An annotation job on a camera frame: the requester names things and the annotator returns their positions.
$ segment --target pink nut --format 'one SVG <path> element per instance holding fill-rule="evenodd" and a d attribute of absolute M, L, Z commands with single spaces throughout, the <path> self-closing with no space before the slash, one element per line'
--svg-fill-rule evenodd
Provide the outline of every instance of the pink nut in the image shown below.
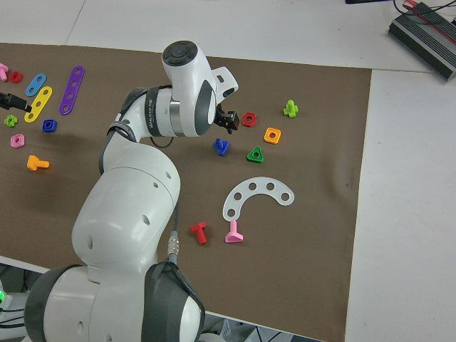
<path fill-rule="evenodd" d="M 11 137 L 11 147 L 19 148 L 26 143 L 25 137 L 22 134 L 16 134 Z"/>
<path fill-rule="evenodd" d="M 229 223 L 229 233 L 225 237 L 225 242 L 232 244 L 235 242 L 244 241 L 244 236 L 237 232 L 237 222 L 236 220 Z"/>
<path fill-rule="evenodd" d="M 8 72 L 8 67 L 4 64 L 0 63 L 0 80 L 3 82 L 7 82 L 8 78 L 6 77 L 6 73 Z"/>

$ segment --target brown cardboard surface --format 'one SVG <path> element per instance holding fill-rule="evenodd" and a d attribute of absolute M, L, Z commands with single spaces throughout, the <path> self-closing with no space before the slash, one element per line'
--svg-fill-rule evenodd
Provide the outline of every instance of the brown cardboard surface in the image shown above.
<path fill-rule="evenodd" d="M 37 73 L 45 73 L 45 85 L 53 88 L 34 123 L 24 122 L 24 112 L 0 108 L 2 120 L 8 114 L 19 119 L 14 128 L 0 127 L 0 255 L 49 268 L 80 263 L 71 230 L 98 180 L 106 130 L 130 90 L 169 83 L 160 54 L 0 43 L 0 62 L 24 75 L 19 84 L 0 83 L 2 93 L 25 98 Z M 214 125 L 205 136 L 177 138 L 164 150 L 182 183 L 180 268 L 208 311 L 343 341 L 371 71 L 225 58 L 209 62 L 212 68 L 228 67 L 239 83 L 223 108 L 239 117 L 256 113 L 258 124 L 232 135 Z M 82 86 L 75 108 L 62 116 L 58 106 L 78 64 L 85 67 Z M 288 99 L 299 106 L 296 118 L 283 116 Z M 50 118 L 57 120 L 57 131 L 44 133 L 42 122 Z M 282 131 L 278 145 L 263 141 L 268 127 Z M 16 150 L 9 139 L 18 133 L 26 145 Z M 215 138 L 230 142 L 227 156 L 212 149 Z M 262 164 L 246 161 L 256 146 L 263 150 Z M 32 154 L 51 167 L 28 170 Z M 258 176 L 288 185 L 295 201 L 282 207 L 268 196 L 250 198 L 238 220 L 244 242 L 225 244 L 224 201 L 240 182 Z M 207 223 L 204 246 L 187 231 L 201 221 Z M 159 258 L 165 257 L 167 238 L 165 231 Z"/>

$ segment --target white robotic arm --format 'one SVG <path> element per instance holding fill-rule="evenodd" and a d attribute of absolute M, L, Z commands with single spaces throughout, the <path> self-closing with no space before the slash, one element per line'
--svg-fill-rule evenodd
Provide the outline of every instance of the white robotic arm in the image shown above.
<path fill-rule="evenodd" d="M 176 232 L 170 261 L 157 263 L 180 178 L 165 154 L 138 142 L 200 136 L 213 122 L 236 130 L 236 113 L 219 103 L 238 86 L 189 41 L 168 46 L 162 62 L 172 86 L 127 97 L 74 224 L 73 248 L 87 266 L 50 270 L 32 288 L 25 323 L 33 342 L 193 342 L 201 332 L 204 307 L 176 266 Z"/>

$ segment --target white tabletop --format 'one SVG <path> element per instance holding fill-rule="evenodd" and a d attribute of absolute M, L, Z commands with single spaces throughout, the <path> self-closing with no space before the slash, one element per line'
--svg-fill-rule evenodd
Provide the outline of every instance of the white tabletop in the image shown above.
<path fill-rule="evenodd" d="M 346 341 L 454 341 L 456 81 L 388 35 L 396 16 L 389 1 L 3 0 L 0 41 L 161 52 L 189 39 L 208 56 L 375 69 Z"/>

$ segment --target red bolt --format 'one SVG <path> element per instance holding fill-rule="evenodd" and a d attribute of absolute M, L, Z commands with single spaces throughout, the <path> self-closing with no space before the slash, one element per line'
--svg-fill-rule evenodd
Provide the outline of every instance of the red bolt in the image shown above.
<path fill-rule="evenodd" d="M 9 80 L 13 83 L 19 83 L 22 81 L 22 74 L 18 71 L 14 71 L 10 76 Z"/>
<path fill-rule="evenodd" d="M 203 229 L 206 227 L 206 222 L 200 222 L 195 226 L 189 228 L 191 233 L 195 233 L 197 236 L 197 240 L 199 244 L 205 244 L 207 242 L 206 234 L 204 233 Z"/>
<path fill-rule="evenodd" d="M 242 125 L 244 125 L 246 127 L 253 127 L 257 123 L 256 118 L 257 118 L 257 116 L 255 115 L 255 113 L 245 113 L 242 116 Z"/>

